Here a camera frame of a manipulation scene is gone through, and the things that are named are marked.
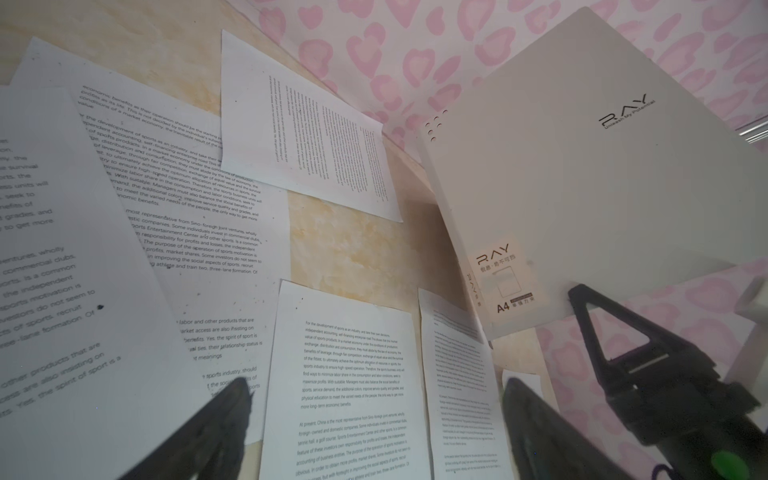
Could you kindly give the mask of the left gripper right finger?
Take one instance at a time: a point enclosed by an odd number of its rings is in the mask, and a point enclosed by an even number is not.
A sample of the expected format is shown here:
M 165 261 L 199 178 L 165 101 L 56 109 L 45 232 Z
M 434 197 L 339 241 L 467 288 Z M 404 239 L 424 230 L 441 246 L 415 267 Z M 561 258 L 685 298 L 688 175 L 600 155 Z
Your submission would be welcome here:
M 630 477 L 521 380 L 506 383 L 502 405 L 521 479 Z

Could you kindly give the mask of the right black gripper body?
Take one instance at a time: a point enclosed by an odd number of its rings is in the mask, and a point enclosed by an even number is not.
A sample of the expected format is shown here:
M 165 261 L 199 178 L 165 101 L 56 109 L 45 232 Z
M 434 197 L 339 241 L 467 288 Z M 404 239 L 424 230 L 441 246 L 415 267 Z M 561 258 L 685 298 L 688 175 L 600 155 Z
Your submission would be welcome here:
M 638 442 L 659 450 L 673 478 L 767 477 L 767 431 L 749 417 L 759 401 L 722 382 L 702 352 L 642 347 L 607 361 L 605 396 Z

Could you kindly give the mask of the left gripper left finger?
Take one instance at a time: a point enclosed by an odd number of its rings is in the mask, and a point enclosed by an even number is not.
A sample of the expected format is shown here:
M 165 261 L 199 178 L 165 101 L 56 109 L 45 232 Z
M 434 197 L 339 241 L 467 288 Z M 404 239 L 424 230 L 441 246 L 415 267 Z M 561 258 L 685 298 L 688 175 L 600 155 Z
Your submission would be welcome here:
M 125 479 L 235 479 L 245 452 L 252 394 L 238 377 L 215 395 Z

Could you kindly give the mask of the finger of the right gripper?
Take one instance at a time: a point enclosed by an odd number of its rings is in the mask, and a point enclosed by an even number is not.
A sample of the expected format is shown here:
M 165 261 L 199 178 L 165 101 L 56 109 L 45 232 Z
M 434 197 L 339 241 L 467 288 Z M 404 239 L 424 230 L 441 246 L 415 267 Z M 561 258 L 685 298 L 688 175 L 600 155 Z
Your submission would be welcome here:
M 702 375 L 698 347 L 628 306 L 584 284 L 568 300 L 603 389 L 651 390 Z

